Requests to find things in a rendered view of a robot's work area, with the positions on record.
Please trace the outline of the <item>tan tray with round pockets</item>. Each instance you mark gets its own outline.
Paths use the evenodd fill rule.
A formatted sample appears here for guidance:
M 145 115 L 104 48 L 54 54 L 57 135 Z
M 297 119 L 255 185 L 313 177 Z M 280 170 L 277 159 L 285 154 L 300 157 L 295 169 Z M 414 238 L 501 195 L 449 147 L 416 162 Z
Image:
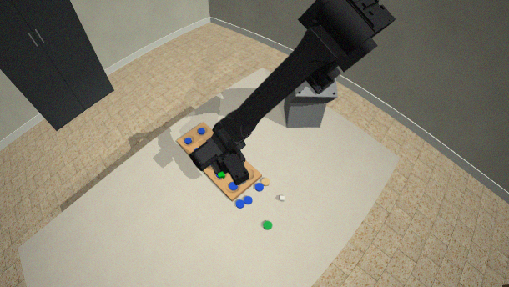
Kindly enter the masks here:
M 200 135 L 198 132 L 200 128 L 205 128 L 205 133 L 203 135 Z M 194 151 L 194 149 L 198 148 L 203 143 L 205 143 L 208 138 L 212 137 L 213 133 L 214 132 L 212 131 L 212 129 L 206 123 L 202 122 L 192 130 L 190 130 L 188 133 L 186 133 L 183 137 L 179 138 L 177 140 L 177 143 L 189 156 L 189 154 L 191 154 Z M 186 138 L 191 138 L 192 143 L 186 144 L 185 143 Z M 258 181 L 262 177 L 262 174 L 246 160 L 244 162 L 244 166 L 249 172 L 249 179 L 246 180 L 246 183 L 238 185 L 238 188 L 236 190 L 231 190 L 229 188 L 229 184 L 233 182 L 229 173 L 225 174 L 225 179 L 223 178 L 219 179 L 217 178 L 211 165 L 205 170 L 203 170 L 203 172 L 233 202 L 245 190 L 247 190 L 250 186 L 252 186 L 256 181 Z

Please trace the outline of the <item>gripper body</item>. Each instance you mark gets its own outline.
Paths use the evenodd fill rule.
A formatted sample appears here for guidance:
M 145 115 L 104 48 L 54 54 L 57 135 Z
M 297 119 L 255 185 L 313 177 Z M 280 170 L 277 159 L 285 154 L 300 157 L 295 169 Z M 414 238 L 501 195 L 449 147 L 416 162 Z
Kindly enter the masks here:
M 231 154 L 228 154 L 228 155 L 220 155 L 220 157 L 228 157 L 228 156 L 230 156 L 230 155 L 231 155 Z M 242 162 L 242 163 L 243 163 L 243 165 L 244 165 L 244 162 L 245 162 L 245 156 L 242 154 L 242 152 L 241 152 L 241 151 L 240 151 L 240 157 L 241 157 L 241 162 Z M 213 168 L 213 170 L 214 170 L 214 172 L 215 172 L 215 174 L 216 174 L 216 175 L 218 175 L 218 173 L 222 172 L 222 171 L 220 170 L 220 168 L 219 168 L 218 164 L 216 163 L 216 161 L 215 161 L 213 164 L 211 164 L 211 166 L 212 166 L 212 168 Z M 228 172 L 227 172 L 227 170 L 225 170 L 225 171 L 223 171 L 223 173 L 224 173 L 224 174 L 227 174 Z

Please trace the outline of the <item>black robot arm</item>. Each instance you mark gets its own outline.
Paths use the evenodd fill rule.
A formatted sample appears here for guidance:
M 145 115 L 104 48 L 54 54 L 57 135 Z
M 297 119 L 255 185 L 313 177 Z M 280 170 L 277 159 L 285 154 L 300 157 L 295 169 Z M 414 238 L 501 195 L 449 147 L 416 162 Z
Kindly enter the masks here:
M 345 72 L 378 46 L 372 38 L 396 20 L 378 2 L 316 0 L 298 19 L 307 29 L 298 46 L 235 111 L 213 127 L 214 136 L 189 154 L 195 166 L 203 171 L 216 161 L 222 172 L 227 169 L 235 186 L 246 183 L 249 172 L 240 157 L 244 140 L 305 80 L 320 94 L 341 74 L 338 66 Z

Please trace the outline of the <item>green disc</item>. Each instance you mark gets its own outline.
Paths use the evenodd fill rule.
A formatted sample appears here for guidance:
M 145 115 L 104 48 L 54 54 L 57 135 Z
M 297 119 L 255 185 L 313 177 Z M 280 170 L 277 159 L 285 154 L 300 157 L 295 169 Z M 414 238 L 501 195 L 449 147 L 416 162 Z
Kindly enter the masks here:
M 270 221 L 265 221 L 263 226 L 264 229 L 269 230 L 272 228 L 272 223 Z

